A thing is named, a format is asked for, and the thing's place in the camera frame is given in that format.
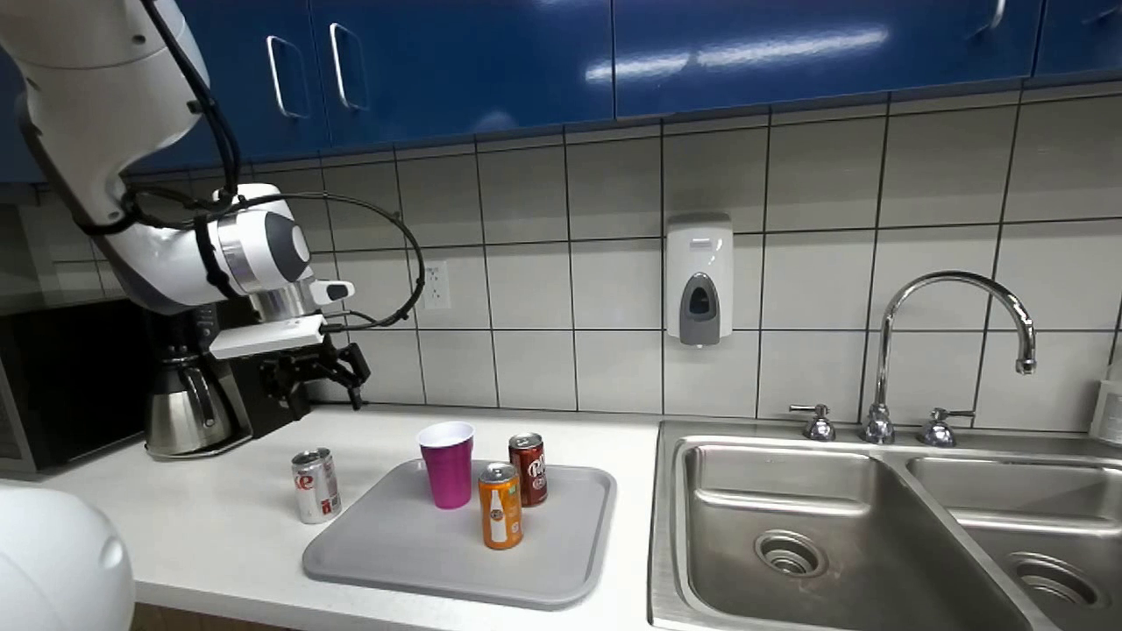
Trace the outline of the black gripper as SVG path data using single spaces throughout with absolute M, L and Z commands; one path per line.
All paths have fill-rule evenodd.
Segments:
M 358 345 L 339 349 L 336 357 L 331 357 L 325 351 L 259 356 L 252 357 L 252 372 L 276 408 L 306 402 L 306 385 L 323 379 L 339 385 L 348 392 L 348 402 L 363 411 L 363 388 L 373 379 L 373 368 Z

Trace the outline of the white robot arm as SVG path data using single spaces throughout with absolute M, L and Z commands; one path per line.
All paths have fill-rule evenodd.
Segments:
M 272 183 L 241 183 L 233 134 L 198 38 L 177 0 L 0 0 L 0 46 L 23 74 L 23 130 L 32 158 L 108 259 L 121 288 L 147 314 L 178 315 L 249 298 L 249 328 L 209 339 L 218 363 L 300 356 L 315 379 L 363 402 L 370 366 L 336 351 L 318 314 L 343 280 L 315 280 L 306 236 Z M 213 210 L 170 224 L 140 210 L 122 172 L 199 118 L 225 150 Z

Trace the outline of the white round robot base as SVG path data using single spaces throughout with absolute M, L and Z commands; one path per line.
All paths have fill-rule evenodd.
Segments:
M 0 491 L 0 631 L 129 631 L 134 607 L 128 543 L 94 504 Z

